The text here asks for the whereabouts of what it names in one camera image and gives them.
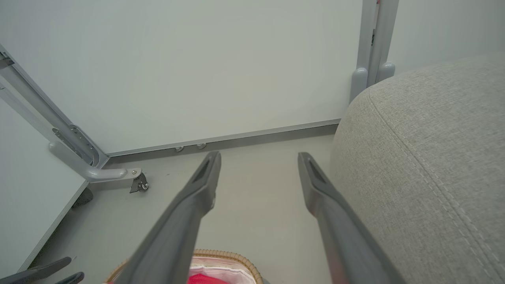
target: red fabric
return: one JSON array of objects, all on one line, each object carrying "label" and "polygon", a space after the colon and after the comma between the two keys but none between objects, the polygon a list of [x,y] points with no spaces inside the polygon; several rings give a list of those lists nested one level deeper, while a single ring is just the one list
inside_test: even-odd
[{"label": "red fabric", "polygon": [[188,284],[228,284],[220,279],[205,276],[203,274],[196,274],[188,279]]}]

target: whiteboard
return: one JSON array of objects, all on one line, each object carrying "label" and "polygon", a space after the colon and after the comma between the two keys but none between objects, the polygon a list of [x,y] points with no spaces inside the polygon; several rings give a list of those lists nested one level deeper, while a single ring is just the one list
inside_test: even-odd
[{"label": "whiteboard", "polygon": [[5,92],[0,90],[0,278],[33,260],[43,245],[39,242],[56,228],[55,221],[84,183],[49,152],[49,141],[2,99]]},{"label": "whiteboard", "polygon": [[0,2],[0,43],[105,152],[341,118],[362,1]]},{"label": "whiteboard", "polygon": [[505,51],[503,0],[400,0],[387,60],[395,74]]}]

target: wicker basket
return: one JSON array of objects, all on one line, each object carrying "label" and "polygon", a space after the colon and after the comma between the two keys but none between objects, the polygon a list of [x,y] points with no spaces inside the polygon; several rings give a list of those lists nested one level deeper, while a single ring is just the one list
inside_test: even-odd
[{"label": "wicker basket", "polygon": [[[221,258],[221,259],[228,259],[228,260],[233,260],[241,265],[243,265],[249,273],[253,276],[253,278],[256,281],[256,284],[263,284],[263,279],[260,275],[260,272],[258,269],[254,266],[252,262],[250,262],[247,258],[236,254],[236,253],[231,253],[231,252],[223,252],[223,251],[215,251],[215,250],[195,250],[193,256],[195,257],[212,257],[212,258]],[[112,273],[105,279],[105,283],[112,282],[116,279],[116,277],[119,275],[121,270],[123,270],[126,262],[128,260],[124,261],[121,263],[116,269],[112,271]]]}]

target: floor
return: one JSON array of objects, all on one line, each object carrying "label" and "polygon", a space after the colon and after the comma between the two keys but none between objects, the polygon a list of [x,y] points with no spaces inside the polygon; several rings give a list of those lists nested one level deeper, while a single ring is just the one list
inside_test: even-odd
[{"label": "floor", "polygon": [[213,150],[222,155],[216,204],[201,222],[196,248],[240,253],[271,284],[331,283],[317,221],[305,208],[297,153],[311,153],[327,171],[334,128],[112,159],[109,168],[141,167],[149,190],[130,194],[130,181],[91,185],[94,199],[67,214],[34,262],[70,256],[72,263],[41,283],[79,271],[85,273],[82,283],[103,283]]}]

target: grey upholstery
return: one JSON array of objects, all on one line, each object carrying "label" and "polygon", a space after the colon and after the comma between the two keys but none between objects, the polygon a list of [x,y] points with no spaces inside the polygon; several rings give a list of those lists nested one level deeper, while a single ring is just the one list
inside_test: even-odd
[{"label": "grey upholstery", "polygon": [[329,176],[408,283],[502,283],[505,54],[363,91]]}]

